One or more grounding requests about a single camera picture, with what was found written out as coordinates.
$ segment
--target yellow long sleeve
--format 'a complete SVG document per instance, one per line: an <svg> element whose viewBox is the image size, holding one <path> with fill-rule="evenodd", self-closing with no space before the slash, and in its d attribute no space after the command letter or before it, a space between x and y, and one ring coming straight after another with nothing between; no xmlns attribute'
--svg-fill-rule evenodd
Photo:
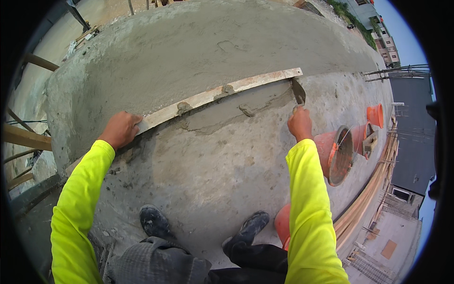
<svg viewBox="0 0 454 284"><path fill-rule="evenodd" d="M107 142L95 141L63 187L50 222L55 283L102 283L87 234L114 157L115 151Z"/></svg>
<svg viewBox="0 0 454 284"><path fill-rule="evenodd" d="M286 161L291 198L286 284L349 283L336 254L330 200L314 141L300 141Z"/></svg>

